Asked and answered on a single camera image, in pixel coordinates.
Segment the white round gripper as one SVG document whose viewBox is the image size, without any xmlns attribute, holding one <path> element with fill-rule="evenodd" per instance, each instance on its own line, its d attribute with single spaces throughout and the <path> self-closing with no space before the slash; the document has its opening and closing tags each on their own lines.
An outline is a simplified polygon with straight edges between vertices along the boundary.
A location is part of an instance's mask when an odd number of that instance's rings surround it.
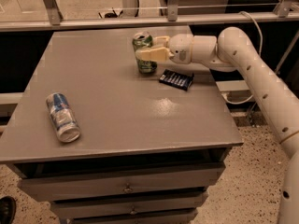
<svg viewBox="0 0 299 224">
<path fill-rule="evenodd" d="M 192 41 L 193 35 L 155 36 L 152 38 L 154 47 L 138 49 L 135 56 L 142 61 L 165 62 L 170 59 L 174 63 L 188 64 L 191 62 Z"/>
</svg>

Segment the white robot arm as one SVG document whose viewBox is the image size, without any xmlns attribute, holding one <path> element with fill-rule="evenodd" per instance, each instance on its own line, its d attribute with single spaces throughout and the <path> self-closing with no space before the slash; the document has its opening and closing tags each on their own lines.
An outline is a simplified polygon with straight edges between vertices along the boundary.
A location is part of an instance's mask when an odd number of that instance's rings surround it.
<svg viewBox="0 0 299 224">
<path fill-rule="evenodd" d="M 157 36 L 135 52 L 143 61 L 200 63 L 222 72 L 238 71 L 273 134 L 290 158 L 281 191 L 278 224 L 299 224 L 299 99 L 263 61 L 249 37 L 237 27 L 218 36 Z"/>
</svg>

